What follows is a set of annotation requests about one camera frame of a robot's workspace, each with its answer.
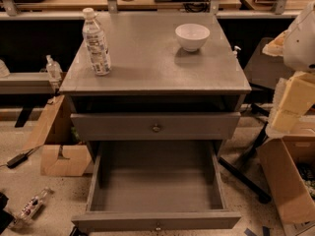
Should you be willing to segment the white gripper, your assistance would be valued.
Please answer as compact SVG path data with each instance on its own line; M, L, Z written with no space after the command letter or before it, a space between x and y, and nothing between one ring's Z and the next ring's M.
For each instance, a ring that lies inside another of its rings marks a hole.
M285 35L284 30L266 44L262 52L273 57L283 56ZM280 78L273 99L270 128L280 133L288 133L314 104L314 74L295 72L288 80Z

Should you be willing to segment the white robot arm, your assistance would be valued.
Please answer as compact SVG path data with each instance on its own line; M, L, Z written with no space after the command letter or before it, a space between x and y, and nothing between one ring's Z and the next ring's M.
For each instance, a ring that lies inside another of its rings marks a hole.
M267 134L289 134L299 119L315 104L315 2L309 2L287 30L266 44L263 53L282 56L294 71L276 85Z

